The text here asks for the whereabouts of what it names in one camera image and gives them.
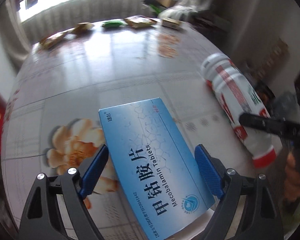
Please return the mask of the person's right hand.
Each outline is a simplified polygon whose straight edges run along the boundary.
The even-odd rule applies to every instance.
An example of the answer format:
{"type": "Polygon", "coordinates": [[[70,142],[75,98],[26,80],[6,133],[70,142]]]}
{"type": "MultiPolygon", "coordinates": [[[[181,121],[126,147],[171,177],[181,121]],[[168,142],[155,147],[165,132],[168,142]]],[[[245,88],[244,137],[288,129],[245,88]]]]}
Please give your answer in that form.
{"type": "Polygon", "coordinates": [[[295,202],[300,197],[300,172],[296,170],[296,161],[292,152],[287,155],[285,166],[284,197],[295,202]]]}

